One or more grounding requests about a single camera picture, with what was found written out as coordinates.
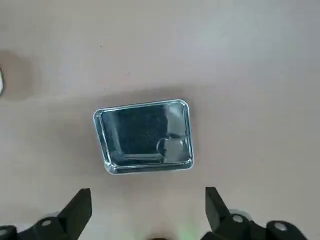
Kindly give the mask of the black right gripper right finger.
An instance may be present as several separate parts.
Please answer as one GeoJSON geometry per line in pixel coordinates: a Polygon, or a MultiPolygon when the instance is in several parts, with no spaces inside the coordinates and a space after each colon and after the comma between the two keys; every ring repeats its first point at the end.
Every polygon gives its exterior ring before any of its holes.
{"type": "Polygon", "coordinates": [[[205,188],[205,213],[211,231],[203,240],[305,240],[293,224],[269,221],[265,227],[240,213],[231,213],[215,187],[205,188]]]}

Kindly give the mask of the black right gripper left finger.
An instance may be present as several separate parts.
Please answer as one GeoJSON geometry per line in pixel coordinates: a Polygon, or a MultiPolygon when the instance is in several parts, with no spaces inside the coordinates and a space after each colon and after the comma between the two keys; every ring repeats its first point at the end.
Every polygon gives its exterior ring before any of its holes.
{"type": "Polygon", "coordinates": [[[2,240],[77,240],[91,216],[91,190],[82,188],[57,216],[40,219],[20,232],[14,225],[2,225],[0,238],[2,240]]]}

